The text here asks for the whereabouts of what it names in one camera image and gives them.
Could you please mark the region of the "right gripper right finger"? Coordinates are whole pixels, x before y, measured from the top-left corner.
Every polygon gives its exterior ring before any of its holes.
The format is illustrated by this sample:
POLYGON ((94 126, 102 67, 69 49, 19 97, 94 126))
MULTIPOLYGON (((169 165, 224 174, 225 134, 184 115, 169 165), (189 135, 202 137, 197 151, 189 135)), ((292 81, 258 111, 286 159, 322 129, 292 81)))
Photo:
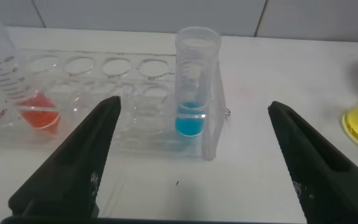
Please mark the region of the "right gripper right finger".
POLYGON ((308 223, 358 223, 358 167, 289 106, 268 107, 308 223))

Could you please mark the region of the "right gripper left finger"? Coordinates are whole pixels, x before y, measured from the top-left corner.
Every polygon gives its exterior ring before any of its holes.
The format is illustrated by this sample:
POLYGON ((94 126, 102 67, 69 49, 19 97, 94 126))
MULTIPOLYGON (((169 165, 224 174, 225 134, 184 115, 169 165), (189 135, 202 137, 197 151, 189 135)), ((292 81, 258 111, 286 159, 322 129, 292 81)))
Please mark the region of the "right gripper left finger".
POLYGON ((14 216, 89 218, 121 99, 102 100, 8 201, 14 216))

